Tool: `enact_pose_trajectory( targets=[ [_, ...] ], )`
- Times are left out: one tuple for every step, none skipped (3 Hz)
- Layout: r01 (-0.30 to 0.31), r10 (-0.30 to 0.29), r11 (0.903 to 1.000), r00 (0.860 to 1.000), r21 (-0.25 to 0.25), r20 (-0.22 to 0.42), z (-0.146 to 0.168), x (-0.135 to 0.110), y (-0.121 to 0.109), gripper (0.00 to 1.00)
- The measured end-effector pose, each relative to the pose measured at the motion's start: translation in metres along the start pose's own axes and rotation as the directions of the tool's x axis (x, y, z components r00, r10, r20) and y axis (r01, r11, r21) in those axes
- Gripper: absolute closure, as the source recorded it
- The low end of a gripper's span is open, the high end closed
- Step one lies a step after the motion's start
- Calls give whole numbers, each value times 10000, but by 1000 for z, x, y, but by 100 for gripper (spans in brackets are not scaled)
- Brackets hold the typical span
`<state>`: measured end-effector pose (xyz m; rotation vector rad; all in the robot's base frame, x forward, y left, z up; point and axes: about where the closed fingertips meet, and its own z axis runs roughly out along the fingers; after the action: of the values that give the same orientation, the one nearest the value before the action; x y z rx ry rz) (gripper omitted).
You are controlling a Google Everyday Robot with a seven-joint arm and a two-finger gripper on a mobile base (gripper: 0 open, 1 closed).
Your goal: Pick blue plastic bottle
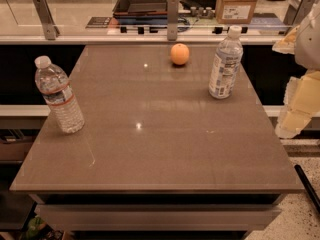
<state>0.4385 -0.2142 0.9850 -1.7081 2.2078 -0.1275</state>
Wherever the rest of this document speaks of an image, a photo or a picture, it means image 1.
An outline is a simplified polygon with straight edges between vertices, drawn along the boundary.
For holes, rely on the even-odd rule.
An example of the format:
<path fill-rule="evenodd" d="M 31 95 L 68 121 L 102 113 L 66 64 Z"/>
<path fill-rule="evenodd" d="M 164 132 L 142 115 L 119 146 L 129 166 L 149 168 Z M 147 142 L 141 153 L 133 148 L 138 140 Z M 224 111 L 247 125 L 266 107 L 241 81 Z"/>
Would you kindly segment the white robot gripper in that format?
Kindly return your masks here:
<path fill-rule="evenodd" d="M 301 133 L 320 111 L 320 3 L 314 4 L 301 24 L 277 41 L 272 50 L 295 54 L 297 64 L 310 69 L 301 78 L 291 77 L 286 86 L 284 107 L 277 119 L 275 133 L 291 139 Z"/>

